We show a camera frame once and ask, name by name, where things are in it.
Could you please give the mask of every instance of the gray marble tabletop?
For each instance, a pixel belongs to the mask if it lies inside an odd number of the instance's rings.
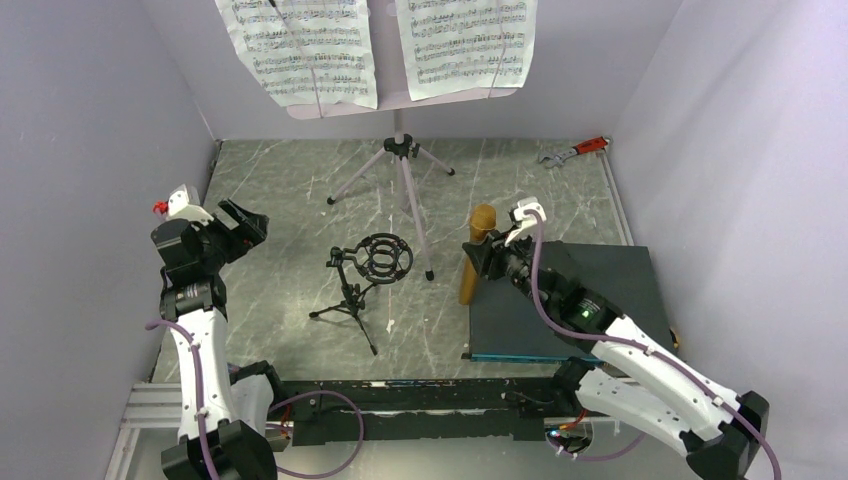
[[[561,168],[537,163],[541,151],[575,142],[477,139],[424,140],[422,146],[456,169],[448,176],[424,156],[412,159],[420,212],[436,278],[423,262],[408,277],[368,293],[363,323],[380,350],[373,356],[359,328],[341,313],[309,319],[338,303],[340,283],[325,267],[332,246],[353,247],[367,235],[392,232],[420,245],[408,205],[397,200],[396,170],[384,156],[348,194],[326,199],[381,146],[376,140],[227,141],[205,207],[232,198],[270,217],[268,239],[222,270],[228,289],[227,359],[245,365],[268,360],[284,380],[481,378],[549,375],[553,365],[473,363],[468,310],[457,302],[469,214],[493,205],[498,226],[507,209],[536,196],[548,216],[546,240],[622,244],[624,230],[605,175],[603,153],[569,159]],[[347,265],[353,282],[365,281]],[[165,336],[153,377],[179,380],[176,351]]]

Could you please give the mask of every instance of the music stand tripod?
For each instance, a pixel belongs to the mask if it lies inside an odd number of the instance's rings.
[[[360,249],[363,249],[366,254],[364,263],[359,263],[356,258]],[[407,258],[405,262],[402,262],[401,260],[404,254],[406,254]],[[360,290],[358,283],[351,285],[347,282],[343,266],[345,260],[352,261],[356,271],[362,275],[365,280],[370,282],[370,285],[368,285],[365,290]],[[344,297],[344,300],[323,310],[309,312],[309,318],[315,318],[322,313],[330,311],[350,315],[365,335],[365,340],[368,341],[368,346],[371,347],[371,353],[377,355],[377,347],[374,346],[374,343],[368,336],[368,332],[362,324],[362,319],[359,318],[359,311],[365,309],[365,294],[368,293],[368,290],[371,290],[377,285],[389,285],[395,283],[409,273],[409,270],[412,268],[412,249],[409,248],[409,244],[397,235],[393,235],[391,233],[377,233],[365,237],[354,248],[331,248],[330,260],[327,262],[326,266],[329,268],[335,268],[339,273],[339,279],[342,282],[342,296]]]
[[[399,114],[397,111],[395,112],[395,123],[399,124]],[[424,272],[424,276],[427,280],[433,280],[435,278],[435,274],[433,273],[433,265],[430,263],[430,251],[427,248],[427,237],[424,234],[424,226],[421,223],[421,216],[418,213],[418,201],[415,198],[415,181],[412,179],[412,170],[409,167],[409,159],[415,158],[418,156],[420,152],[425,157],[427,157],[430,162],[438,165],[444,170],[448,175],[453,176],[456,174],[456,170],[449,167],[447,164],[443,163],[438,158],[434,157],[430,152],[421,148],[421,145],[415,143],[412,139],[412,135],[408,133],[395,133],[394,137],[389,137],[383,141],[383,148],[381,148],[370,160],[365,162],[365,165],[359,169],[358,172],[354,173],[352,177],[350,177],[344,185],[339,188],[336,193],[327,197],[327,203],[329,205],[333,205],[336,203],[336,200],[339,199],[340,196],[344,195],[348,188],[353,185],[358,178],[365,175],[365,173],[377,163],[377,160],[380,159],[386,152],[391,153],[395,156],[398,170],[398,188],[400,188],[400,182],[403,181],[406,194],[409,197],[409,205],[412,210],[412,219],[415,222],[415,231],[418,233],[418,241],[421,242],[421,253],[424,256],[424,263],[427,269]]]

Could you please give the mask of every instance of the black tripod stand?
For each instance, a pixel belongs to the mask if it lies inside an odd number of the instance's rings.
[[[359,263],[356,254],[360,249],[364,249],[367,257],[364,263]],[[401,256],[406,254],[406,266],[401,266]],[[347,282],[347,277],[344,274],[345,260],[353,262],[356,271],[365,277],[371,284],[360,290],[359,284],[353,285]],[[377,285],[388,285],[397,282],[409,273],[412,268],[412,250],[409,245],[397,235],[390,233],[378,233],[365,237],[355,248],[341,249],[333,247],[330,249],[330,260],[327,262],[327,267],[335,268],[339,272],[339,279],[342,281],[342,300],[337,305],[327,307],[317,312],[309,312],[309,318],[315,318],[322,313],[330,311],[341,312],[350,315],[359,325],[359,329],[368,340],[368,346],[371,347],[371,353],[377,355],[377,347],[368,337],[368,332],[365,331],[365,326],[362,324],[362,319],[359,318],[359,311],[365,309],[365,294]]]

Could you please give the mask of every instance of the musical staff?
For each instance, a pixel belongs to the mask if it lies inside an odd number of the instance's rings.
[[[397,6],[412,100],[524,84],[536,0],[405,0]]]
[[[366,0],[216,0],[239,59],[280,105],[376,108]]]

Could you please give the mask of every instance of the yellow object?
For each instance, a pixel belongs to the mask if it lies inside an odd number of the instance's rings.
[[[494,230],[497,221],[497,212],[491,205],[477,205],[471,212],[468,225],[471,228],[469,241],[482,242],[486,234]],[[469,305],[474,297],[474,289],[477,287],[477,272],[471,265],[471,260],[465,257],[465,269],[462,271],[462,282],[459,284],[459,304]]]

